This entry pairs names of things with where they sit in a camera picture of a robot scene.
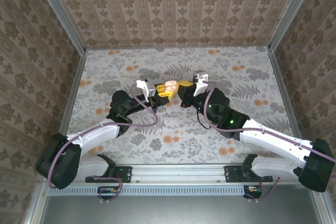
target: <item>gray metal panel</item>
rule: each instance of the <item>gray metal panel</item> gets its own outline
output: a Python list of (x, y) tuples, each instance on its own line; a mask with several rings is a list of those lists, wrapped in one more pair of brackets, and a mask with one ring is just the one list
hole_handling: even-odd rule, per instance
[(287, 31), (290, 23), (292, 22), (293, 18), (295, 17), (296, 13), (298, 12), (303, 0), (290, 0), (287, 9), (282, 16), (272, 38), (269, 42), (271, 46), (271, 51), (275, 51), (277, 46), (279, 45), (282, 37), (284, 36), (285, 32)]
[[(48, 196), (97, 196), (100, 186), (68, 186), (65, 189), (50, 189)], [(153, 186), (125, 184), (120, 196), (232, 196), (244, 195), (242, 185), (217, 185), (217, 186)]]
[(311, 191), (302, 186), (279, 186), (258, 203), (242, 196), (124, 196), (100, 204), (97, 197), (61, 196), (48, 197), (45, 209), (45, 224), (321, 223)]

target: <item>tabletop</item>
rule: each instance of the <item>tabletop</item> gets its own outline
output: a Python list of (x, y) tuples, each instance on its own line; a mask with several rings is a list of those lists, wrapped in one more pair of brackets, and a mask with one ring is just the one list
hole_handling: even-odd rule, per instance
[[(194, 71), (205, 70), (209, 81), (216, 81), (230, 98), (233, 109), (292, 135), (266, 47), (92, 50), (86, 57), (68, 134), (102, 121), (113, 93), (121, 89), (129, 93), (136, 80), (148, 79), (155, 84), (191, 80)], [(197, 121), (196, 110), (183, 109), (180, 103), (175, 95), (169, 104), (158, 108), (157, 125), (130, 127), (87, 155), (103, 153), (117, 164), (239, 163), (252, 153), (275, 156), (257, 145), (204, 129)], [(130, 118), (142, 124), (154, 120), (146, 110)]]

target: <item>yellow object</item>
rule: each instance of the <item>yellow object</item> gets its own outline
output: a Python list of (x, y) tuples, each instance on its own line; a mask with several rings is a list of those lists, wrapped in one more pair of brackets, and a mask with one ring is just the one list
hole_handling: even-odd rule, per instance
[(177, 81), (166, 81), (164, 83), (164, 89), (165, 91), (177, 91), (179, 88), (178, 82)]
[(158, 93), (158, 95), (160, 97), (168, 97), (169, 101), (171, 102), (174, 95), (175, 95), (175, 92), (174, 91), (165, 91), (165, 92)]
[(157, 85), (156, 90), (157, 90), (158, 93), (164, 92), (164, 84)]
[[(176, 92), (179, 90), (179, 85), (181, 86), (184, 86), (184, 87), (189, 87), (189, 86), (192, 86), (193, 83), (190, 82), (190, 81), (179, 81), (179, 82), (176, 82)], [(157, 94), (160, 96), (160, 97), (168, 97), (169, 101), (171, 102), (174, 95), (175, 95), (175, 91), (165, 91), (165, 86), (164, 84), (159, 84), (156, 86), (156, 90), (157, 90)]]
[(184, 86), (184, 87), (189, 87), (189, 86), (192, 86), (193, 83), (190, 81), (180, 81), (179, 85)]

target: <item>metal frame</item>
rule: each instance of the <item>metal frame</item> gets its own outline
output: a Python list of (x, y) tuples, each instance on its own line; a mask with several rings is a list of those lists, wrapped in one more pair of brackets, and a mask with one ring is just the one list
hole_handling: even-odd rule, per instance
[[(132, 178), (130, 184), (139, 186), (170, 186), (170, 185), (259, 185), (256, 183), (227, 183), (224, 174), (224, 167), (241, 165), (240, 163), (222, 164), (143, 164), (143, 165), (117, 165), (131, 166)], [(87, 185), (84, 179), (74, 181), (72, 186)], [(281, 180), (280, 185), (300, 185), (298, 180)], [(102, 185), (102, 183), (90, 183), (90, 185)], [(104, 183), (104, 185), (115, 185), (115, 183)]]
[(58, 17), (59, 21), (61, 22), (64, 30), (67, 32), (69, 38), (71, 39), (73, 45), (75, 46), (76, 50), (78, 51), (80, 56), (84, 56), (85, 54), (85, 46), (83, 41), (81, 40), (79, 34), (73, 23), (71, 22), (69, 15), (67, 14), (66, 10), (64, 9), (60, 0), (47, 0), (49, 5), (54, 10), (56, 16)]
[[(97, 196), (100, 186), (69, 186), (63, 190), (52, 189), (48, 196)], [(126, 184), (120, 190), (119, 196), (242, 196), (244, 195), (243, 185), (232, 186), (143, 186)], [(111, 196), (109, 193), (102, 193), (101, 196)]]
[(235, 44), (235, 45), (223, 45), (223, 44), (213, 44), (213, 45), (164, 45), (164, 46), (136, 46), (136, 47), (87, 47), (86, 50), (117, 50), (117, 49), (160, 49), (160, 48), (210, 48), (210, 47), (266, 47), (267, 44)]
[(315, 191), (312, 193), (322, 223), (336, 223), (335, 214), (328, 193), (317, 193)]
[(290, 0), (284, 15), (282, 16), (272, 38), (269, 42), (270, 50), (275, 51), (281, 39), (285, 35), (290, 23), (298, 12), (303, 0)]

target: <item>patterned wall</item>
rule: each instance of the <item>patterned wall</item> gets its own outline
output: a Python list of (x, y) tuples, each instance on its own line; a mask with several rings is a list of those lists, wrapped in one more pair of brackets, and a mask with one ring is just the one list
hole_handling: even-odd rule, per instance
[(0, 223), (19, 223), (79, 55), (47, 0), (0, 0)]
[(336, 0), (304, 0), (276, 55), (302, 135), (336, 156)]
[(290, 0), (62, 0), (86, 47), (267, 44)]

